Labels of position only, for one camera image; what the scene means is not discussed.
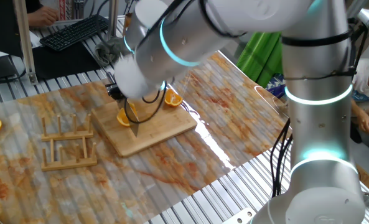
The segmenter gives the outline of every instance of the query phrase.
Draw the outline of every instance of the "wooden cutting board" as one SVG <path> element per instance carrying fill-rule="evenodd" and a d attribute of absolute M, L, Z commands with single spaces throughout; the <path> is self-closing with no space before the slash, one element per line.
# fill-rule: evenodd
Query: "wooden cutting board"
<path fill-rule="evenodd" d="M 157 105 L 157 103 L 154 105 L 147 105 L 143 102 L 133 103 L 140 121 L 149 117 Z M 91 110 L 93 117 L 121 157 L 133 155 L 178 134 L 194 129 L 197 125 L 197 122 L 183 107 L 172 108 L 164 103 L 151 120 L 139 125 L 138 136 L 136 137 L 129 127 L 124 127 L 118 123 L 118 120 L 116 120 L 118 111 L 116 102 Z"/>

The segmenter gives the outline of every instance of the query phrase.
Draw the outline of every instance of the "metal frame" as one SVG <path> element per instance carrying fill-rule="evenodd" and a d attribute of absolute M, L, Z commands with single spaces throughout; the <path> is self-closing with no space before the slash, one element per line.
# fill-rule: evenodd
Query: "metal frame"
<path fill-rule="evenodd" d="M 357 14 L 361 11 L 361 9 L 365 6 L 367 2 L 368 0 L 354 0 L 347 9 L 347 17 L 357 17 Z"/>
<path fill-rule="evenodd" d="M 110 0 L 110 12 L 108 13 L 108 40 L 110 40 L 112 37 L 116 37 L 116 25 L 118 24 L 118 5 L 119 0 Z"/>
<path fill-rule="evenodd" d="M 17 23 L 21 38 L 21 50 L 24 56 L 26 73 L 29 82 L 32 85 L 36 85 L 38 84 L 38 81 L 35 73 L 35 63 L 34 56 L 32 54 L 32 44 L 30 42 L 27 6 L 25 1 L 21 0 L 14 0 L 14 5 L 16 8 Z"/>

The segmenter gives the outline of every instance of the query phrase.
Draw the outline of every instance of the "keyboard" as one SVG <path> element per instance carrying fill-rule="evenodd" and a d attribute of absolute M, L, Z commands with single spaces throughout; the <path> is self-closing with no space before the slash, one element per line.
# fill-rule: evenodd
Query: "keyboard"
<path fill-rule="evenodd" d="M 81 41 L 88 37 L 97 34 L 96 20 L 100 30 L 108 28 L 108 19 L 102 16 L 90 16 L 77 23 L 74 23 L 60 31 L 50 34 L 40 40 L 40 43 L 44 46 L 48 46 L 55 51 L 61 51 L 67 47 Z"/>

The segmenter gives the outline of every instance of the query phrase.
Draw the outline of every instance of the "person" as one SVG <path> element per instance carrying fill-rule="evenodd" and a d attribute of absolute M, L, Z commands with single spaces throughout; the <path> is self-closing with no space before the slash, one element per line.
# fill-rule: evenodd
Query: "person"
<path fill-rule="evenodd" d="M 353 78 L 352 114 L 360 130 L 369 134 L 369 59 L 360 59 Z"/>
<path fill-rule="evenodd" d="M 58 11 L 41 5 L 39 0 L 26 0 L 29 27 L 51 26 L 58 20 Z"/>

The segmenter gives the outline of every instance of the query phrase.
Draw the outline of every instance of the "black cable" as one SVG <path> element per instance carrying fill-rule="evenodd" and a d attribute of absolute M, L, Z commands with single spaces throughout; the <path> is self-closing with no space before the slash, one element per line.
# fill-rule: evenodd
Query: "black cable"
<path fill-rule="evenodd" d="M 245 35 L 245 33 L 240 34 L 240 35 L 233 35 L 229 32 L 225 32 L 225 31 L 220 31 L 215 24 L 212 22 L 212 20 L 209 18 L 208 13 L 207 13 L 207 2 L 208 0 L 199 0 L 199 6 L 203 15 L 203 18 L 205 19 L 205 22 L 210 26 L 210 28 L 212 28 L 217 34 L 219 34 L 222 37 L 229 37 L 229 38 L 237 38 L 237 37 L 241 37 L 242 35 Z"/>
<path fill-rule="evenodd" d="M 124 8 L 123 15 L 126 15 L 126 10 L 128 10 L 128 3 L 126 3 L 126 7 Z"/>
<path fill-rule="evenodd" d="M 356 61 L 354 63 L 355 68 L 357 68 L 358 62 L 360 61 L 360 57 L 361 57 L 361 54 L 363 53 L 363 48 L 364 48 L 364 45 L 365 45 L 365 41 L 367 40 L 367 37 L 368 37 L 368 28 L 365 25 L 363 25 L 363 30 L 364 30 L 364 35 L 363 35 L 363 39 L 361 41 L 360 48 L 358 49 Z"/>
<path fill-rule="evenodd" d="M 130 12 L 130 9 L 132 8 L 133 2 L 134 2 L 134 0 L 132 0 L 131 3 L 130 3 L 130 6 L 128 8 L 128 13 Z"/>
<path fill-rule="evenodd" d="M 291 81 L 291 80 L 321 80 L 325 78 L 330 77 L 350 77 L 353 76 L 353 70 L 349 70 L 347 72 L 332 72 L 329 75 L 323 76 L 323 77 L 302 77 L 302 78 L 284 78 L 285 80 Z"/>
<path fill-rule="evenodd" d="M 97 27 L 97 36 L 98 38 L 100 38 L 100 40 L 102 41 L 103 44 L 105 44 L 107 47 L 110 46 L 110 44 L 107 43 L 107 41 L 105 41 L 105 39 L 101 36 L 101 30 L 100 30 L 100 25 L 98 23 L 98 17 L 100 16 L 100 12 L 101 9 L 103 8 L 103 6 L 108 2 L 109 0 L 104 0 L 103 3 L 101 3 L 101 5 L 99 6 L 98 10 L 97 10 L 97 19 L 96 19 L 96 27 Z"/>
<path fill-rule="evenodd" d="M 140 43 L 138 44 L 137 47 L 140 47 L 144 41 L 146 41 L 146 39 L 149 37 L 149 35 L 154 32 L 159 24 L 162 22 L 162 20 L 167 16 L 169 15 L 169 13 L 171 13 L 172 11 L 174 11 L 175 9 L 177 9 L 177 7 L 183 2 L 183 0 L 173 0 L 172 4 L 170 4 L 167 9 L 165 10 L 164 13 L 162 13 L 162 15 L 160 16 L 160 18 L 155 22 L 154 25 L 152 25 L 151 29 L 148 30 L 146 36 L 141 39 Z"/>
<path fill-rule="evenodd" d="M 278 161 L 277 161 L 277 168 L 276 168 L 276 179 L 274 180 L 274 184 L 273 184 L 273 195 L 277 196 L 279 195 L 279 175 L 280 175 L 280 171 L 281 171 L 281 162 L 283 160 L 283 156 L 284 156 L 284 148 L 286 147 L 285 145 L 285 140 L 286 140 L 286 134 L 288 133 L 288 129 L 289 129 L 289 124 L 290 124 L 290 119 L 287 120 L 287 123 L 285 124 L 283 130 L 284 130 L 284 134 L 283 134 L 283 140 L 281 142 L 281 150 L 279 151 L 279 156 L 278 156 Z"/>
<path fill-rule="evenodd" d="M 281 178 L 279 179 L 279 180 L 277 180 L 277 182 L 278 182 L 278 186 L 277 186 L 277 195 L 280 195 L 281 194 L 281 183 L 283 182 L 283 177 L 284 177 L 284 168 L 285 168 L 285 161 L 286 161 L 286 155 L 288 154 L 288 148 L 289 148 L 289 146 L 291 145 L 291 143 L 292 143 L 292 138 L 293 138 L 293 136 L 291 135 L 290 137 L 289 137 L 289 139 L 288 139 L 288 141 L 286 142 L 286 144 L 285 144 L 285 146 L 284 146 L 284 150 L 283 150 L 283 159 L 284 159 L 284 162 L 281 164 L 281 161 L 278 161 L 279 162 L 279 165 L 277 165 L 277 166 L 283 166 L 283 169 L 282 169 L 282 172 L 279 174 L 279 175 L 281 175 Z"/>
<path fill-rule="evenodd" d="M 292 143 L 292 135 L 289 138 L 290 138 L 289 145 L 291 145 L 291 143 Z M 288 152 L 289 152 L 289 147 L 287 147 L 285 150 L 286 150 L 286 152 L 285 152 L 284 162 L 283 162 L 283 171 L 281 172 L 281 180 L 279 180 L 279 193 L 280 194 L 281 194 L 281 186 L 282 186 L 281 184 L 283 182 L 283 177 L 284 177 L 285 162 L 286 162 L 286 158 L 287 158 L 287 155 L 288 155 Z"/>
<path fill-rule="evenodd" d="M 95 4 L 96 4 L 96 0 L 93 0 L 93 4 L 91 5 L 91 10 L 90 10 L 90 15 L 89 15 L 89 17 L 90 17 L 91 15 L 93 15 L 93 12 L 94 12 L 94 10 L 95 10 Z"/>
<path fill-rule="evenodd" d="M 273 148 L 271 150 L 271 154 L 270 154 L 270 168 L 271 168 L 271 177 L 273 179 L 273 192 L 274 192 L 274 183 L 275 183 L 274 167 L 273 167 L 273 155 L 274 155 L 274 151 L 276 150 L 277 144 L 278 144 L 279 140 L 281 139 L 281 136 L 284 134 L 285 127 L 287 126 L 287 124 L 289 125 L 289 123 L 290 123 L 290 121 L 287 120 L 286 124 L 284 125 L 284 128 L 279 133 L 279 135 L 277 137 L 277 140 L 274 143 Z"/>
<path fill-rule="evenodd" d="M 153 100 L 151 100 L 151 101 L 147 101 L 146 99 L 144 99 L 144 97 L 142 97 L 143 102 L 145 102 L 145 103 L 149 103 L 149 104 L 151 104 L 151 103 L 155 103 L 155 101 L 157 101 L 157 100 L 158 100 L 158 97 L 159 97 L 159 93 L 160 93 L 160 92 L 161 92 L 161 91 L 160 91 L 160 90 L 158 90 L 157 96 L 155 97 L 155 99 L 153 99 Z"/>
<path fill-rule="evenodd" d="M 170 22 L 170 23 L 168 23 L 168 24 L 166 24 L 166 26 L 169 26 L 169 25 L 171 25 L 171 24 L 173 24 L 173 23 L 175 23 L 175 22 L 177 22 L 179 19 L 180 19 L 180 17 L 182 17 L 182 15 L 183 15 L 183 13 L 184 13 L 184 11 L 191 5 L 191 3 L 193 3 L 194 2 L 194 0 L 190 0 L 189 2 L 187 2 L 187 4 L 183 7 L 183 9 L 180 11 L 180 13 L 179 13 L 179 15 L 177 15 L 177 17 L 172 21 L 172 22 Z"/>
<path fill-rule="evenodd" d="M 146 119 L 144 119 L 144 120 L 142 120 L 142 121 L 133 121 L 133 120 L 128 116 L 128 111 L 126 110 L 126 108 L 127 108 L 127 106 L 128 106 L 128 99 L 127 99 L 127 98 L 125 98 L 125 99 L 124 99 L 124 113 L 125 113 L 126 117 L 128 118 L 128 120 L 129 120 L 130 122 L 134 123 L 134 124 L 141 124 L 141 123 L 144 123 L 144 122 L 146 122 L 146 121 L 149 121 L 152 117 L 154 117 L 154 116 L 155 116 L 155 114 L 159 111 L 159 108 L 162 106 L 162 103 L 163 103 L 163 102 L 164 102 L 164 100 L 165 100 L 166 90 L 167 90 L 167 85 L 165 85 L 165 88 L 164 88 L 164 94 L 162 95 L 162 99 L 161 99 L 161 101 L 159 102 L 159 105 L 158 105 L 157 109 L 153 112 L 153 114 L 152 114 L 150 117 L 148 117 L 148 118 L 146 118 Z"/>
<path fill-rule="evenodd" d="M 18 77 L 6 79 L 6 80 L 0 80 L 0 84 L 14 82 L 14 81 L 20 79 L 21 77 L 23 77 L 25 74 L 26 74 L 26 70 L 24 69 L 24 71 Z"/>

